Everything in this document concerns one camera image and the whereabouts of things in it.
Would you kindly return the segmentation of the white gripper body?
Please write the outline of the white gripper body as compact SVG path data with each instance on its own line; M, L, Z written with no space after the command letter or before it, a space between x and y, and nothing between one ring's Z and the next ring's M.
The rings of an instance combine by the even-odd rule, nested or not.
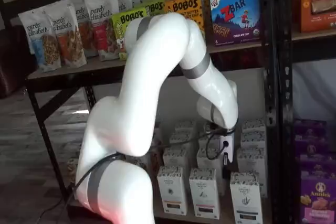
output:
M224 153L227 153L229 162L232 163L234 156L234 132L220 137L220 148L223 149L221 155L223 156Z

